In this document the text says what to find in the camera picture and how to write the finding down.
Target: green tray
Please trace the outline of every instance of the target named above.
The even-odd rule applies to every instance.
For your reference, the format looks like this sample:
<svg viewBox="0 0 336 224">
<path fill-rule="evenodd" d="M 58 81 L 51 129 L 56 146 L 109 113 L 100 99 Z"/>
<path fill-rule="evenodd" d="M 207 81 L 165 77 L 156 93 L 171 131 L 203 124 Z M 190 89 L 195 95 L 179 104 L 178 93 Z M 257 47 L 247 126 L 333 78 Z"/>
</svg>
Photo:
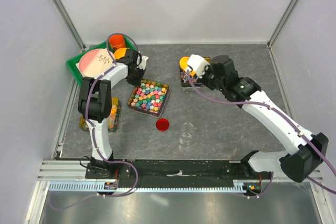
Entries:
<svg viewBox="0 0 336 224">
<path fill-rule="evenodd" d="M 128 48 L 131 48 L 131 49 L 134 49 L 136 50 L 135 46 L 127 39 L 125 38 L 125 42 L 126 42 L 126 47 Z M 89 50 L 85 51 L 85 52 L 82 52 L 81 54 L 71 58 L 70 60 L 67 61 L 67 66 L 68 68 L 70 69 L 71 73 L 73 74 L 73 76 L 75 77 L 75 80 L 77 81 L 77 83 L 79 85 L 82 84 L 82 79 L 83 79 L 83 76 L 81 75 L 81 73 L 79 72 L 78 68 L 76 67 L 76 64 L 79 62 L 80 58 L 82 58 L 82 56 L 84 54 L 86 54 L 88 51 L 91 51 L 91 50 L 94 50 L 94 49 L 97 49 L 97 48 L 106 48 L 106 41 L 104 41 L 103 43 L 95 46 L 95 47 L 92 47 L 90 48 Z"/>
</svg>

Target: orange cup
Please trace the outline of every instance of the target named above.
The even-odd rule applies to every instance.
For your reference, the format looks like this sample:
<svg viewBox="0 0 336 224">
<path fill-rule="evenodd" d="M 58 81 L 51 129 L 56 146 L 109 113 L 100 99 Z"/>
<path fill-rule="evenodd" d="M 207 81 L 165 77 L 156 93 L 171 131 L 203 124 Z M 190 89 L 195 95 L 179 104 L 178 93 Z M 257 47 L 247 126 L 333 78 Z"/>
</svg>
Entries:
<svg viewBox="0 0 336 224">
<path fill-rule="evenodd" d="M 111 36 L 109 43 L 113 50 L 126 47 L 125 39 L 121 34 Z"/>
</svg>

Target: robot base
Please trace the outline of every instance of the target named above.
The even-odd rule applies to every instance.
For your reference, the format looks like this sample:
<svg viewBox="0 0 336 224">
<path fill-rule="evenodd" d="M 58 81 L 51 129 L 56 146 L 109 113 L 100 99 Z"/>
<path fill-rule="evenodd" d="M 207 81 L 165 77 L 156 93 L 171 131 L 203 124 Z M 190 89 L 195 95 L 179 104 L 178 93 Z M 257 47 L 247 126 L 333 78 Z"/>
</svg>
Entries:
<svg viewBox="0 0 336 224">
<path fill-rule="evenodd" d="M 109 161 L 113 161 L 113 153 L 109 158 Z M 85 178 L 87 179 L 113 179 L 115 177 L 116 168 L 114 165 L 106 163 L 101 160 L 94 159 L 91 157 L 90 163 L 86 169 Z"/>
</svg>

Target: small container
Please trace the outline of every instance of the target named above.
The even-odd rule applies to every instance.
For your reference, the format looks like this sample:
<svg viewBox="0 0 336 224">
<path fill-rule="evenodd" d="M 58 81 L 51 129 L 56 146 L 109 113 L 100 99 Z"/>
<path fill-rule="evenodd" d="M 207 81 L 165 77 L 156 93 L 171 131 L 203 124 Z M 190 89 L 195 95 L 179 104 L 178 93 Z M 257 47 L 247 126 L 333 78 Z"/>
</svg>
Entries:
<svg viewBox="0 0 336 224">
<path fill-rule="evenodd" d="M 109 43 L 113 50 L 126 47 L 125 39 L 121 34 L 115 34 L 111 36 Z"/>
<path fill-rule="evenodd" d="M 180 59 L 179 65 L 180 65 L 180 80 L 181 80 L 181 86 L 182 88 L 191 88 L 192 86 L 189 83 L 188 75 L 187 73 L 181 68 L 181 62 L 183 62 L 186 66 L 186 62 L 188 61 L 189 57 L 182 57 Z M 198 81 L 195 77 L 191 76 L 191 79 L 196 87 L 200 87 L 202 85 L 201 82 Z"/>
<path fill-rule="evenodd" d="M 111 110 L 111 114 L 107 118 L 108 132 L 117 131 L 120 111 L 121 111 L 121 103 L 118 97 L 112 97 L 112 110 Z M 89 131 L 88 124 L 86 123 L 86 120 L 83 117 L 83 115 L 80 117 L 79 127 L 83 131 Z"/>
<path fill-rule="evenodd" d="M 142 79 L 141 85 L 133 89 L 127 105 L 135 112 L 159 118 L 169 94 L 168 84 Z"/>
</svg>

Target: gray table surface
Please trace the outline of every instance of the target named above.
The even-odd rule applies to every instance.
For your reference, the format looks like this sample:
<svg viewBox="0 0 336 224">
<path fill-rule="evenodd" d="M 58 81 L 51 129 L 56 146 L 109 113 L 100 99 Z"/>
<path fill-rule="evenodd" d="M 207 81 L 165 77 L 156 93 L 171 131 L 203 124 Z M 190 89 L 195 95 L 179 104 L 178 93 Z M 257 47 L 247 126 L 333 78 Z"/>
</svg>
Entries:
<svg viewBox="0 0 336 224">
<path fill-rule="evenodd" d="M 283 146 L 254 117 L 235 105 L 208 101 L 192 89 L 181 87 L 179 59 L 198 54 L 210 58 L 229 55 L 242 77 L 255 80 L 281 109 L 285 109 L 275 71 L 266 45 L 141 45 L 149 57 L 144 78 L 167 83 L 171 94 L 162 118 L 170 122 L 166 132 L 159 132 L 156 118 L 130 111 L 127 101 L 133 86 L 120 81 L 112 96 L 121 100 L 118 130 L 109 133 L 115 158 L 149 159 L 241 159 L 252 150 L 282 151 Z M 218 91 L 201 88 L 217 99 L 225 100 Z M 62 158 L 91 155 L 90 134 L 79 128 L 77 98 L 70 116 Z M 195 126 L 192 144 L 178 142 L 184 122 Z"/>
</svg>

